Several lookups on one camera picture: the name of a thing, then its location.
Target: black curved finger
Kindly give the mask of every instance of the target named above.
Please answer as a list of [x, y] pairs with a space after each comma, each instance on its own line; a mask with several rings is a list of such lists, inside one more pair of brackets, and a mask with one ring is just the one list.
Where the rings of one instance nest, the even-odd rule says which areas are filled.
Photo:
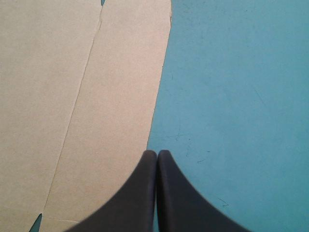
[[158, 155], [157, 211], [160, 232], [248, 232], [206, 201], [166, 150]]
[[98, 211], [67, 232], [151, 232], [156, 161], [155, 152], [145, 151], [119, 191]]

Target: teal surface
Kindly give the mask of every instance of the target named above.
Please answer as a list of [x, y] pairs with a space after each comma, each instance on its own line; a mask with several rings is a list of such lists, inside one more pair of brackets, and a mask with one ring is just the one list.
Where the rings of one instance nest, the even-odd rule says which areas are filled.
[[309, 1], [172, 6], [148, 149], [246, 228], [309, 231]]
[[35, 220], [33, 226], [31, 227], [29, 232], [39, 232], [40, 230], [40, 225], [41, 225], [41, 220], [42, 220], [42, 214], [38, 216], [38, 218]]

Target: flattened cardboard box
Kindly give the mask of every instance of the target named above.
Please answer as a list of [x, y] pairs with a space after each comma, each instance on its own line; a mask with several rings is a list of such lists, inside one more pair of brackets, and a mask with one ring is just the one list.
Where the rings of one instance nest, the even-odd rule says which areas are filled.
[[112, 197], [146, 148], [170, 1], [0, 4], [0, 230], [28, 231], [43, 212], [41, 231], [61, 231]]

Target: cardboard sheet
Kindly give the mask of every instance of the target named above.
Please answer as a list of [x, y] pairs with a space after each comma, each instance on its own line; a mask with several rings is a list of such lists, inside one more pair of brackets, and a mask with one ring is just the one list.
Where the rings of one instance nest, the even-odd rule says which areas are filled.
[[77, 224], [77, 222], [75, 221], [66, 221], [43, 217], [40, 232], [63, 232], [64, 230], [74, 226], [75, 224]]
[[0, 231], [29, 231], [43, 211], [100, 10], [0, 1]]
[[135, 168], [150, 131], [170, 7], [170, 0], [105, 1], [44, 216], [82, 220]]

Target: blue mat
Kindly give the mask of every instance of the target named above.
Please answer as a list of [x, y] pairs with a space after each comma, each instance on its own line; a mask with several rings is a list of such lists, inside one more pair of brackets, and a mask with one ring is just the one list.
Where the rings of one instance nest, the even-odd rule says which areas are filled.
[[309, 1], [172, 5], [148, 149], [246, 228], [308, 231]]

